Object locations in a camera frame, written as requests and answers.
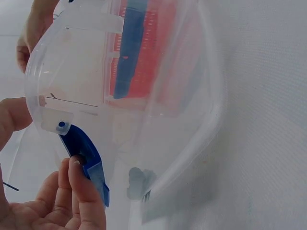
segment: blue strip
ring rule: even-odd
[[[120,46],[114,98],[126,97],[141,50],[148,0],[128,0]]]

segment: blue latch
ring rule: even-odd
[[[60,122],[58,129],[62,129],[67,124]],[[110,190],[106,185],[104,169],[100,155],[89,139],[89,137],[77,126],[71,125],[66,135],[59,135],[70,157],[81,155],[85,160],[83,171],[85,176],[90,179],[106,207],[110,204]]]

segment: blue plastic clip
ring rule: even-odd
[[[127,96],[135,74],[143,39],[147,1],[128,0],[127,2],[113,95],[115,99]]]
[[[66,125],[65,122],[60,122],[58,128],[64,128]],[[81,155],[83,157],[85,160],[85,164],[83,164],[85,176],[94,183],[105,206],[109,207],[110,190],[106,185],[100,155],[92,141],[81,129],[74,125],[71,125],[66,135],[59,135],[59,137],[70,157],[75,155]]]

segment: clear plastic container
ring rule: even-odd
[[[219,127],[225,85],[208,25],[196,0],[75,0],[31,55],[25,93],[41,140],[59,164],[57,122],[90,137],[110,188],[108,229],[142,225],[142,205]]]

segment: blue rivet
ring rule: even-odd
[[[64,121],[61,121],[60,123],[59,123],[59,127],[64,127],[65,126],[65,122]]]

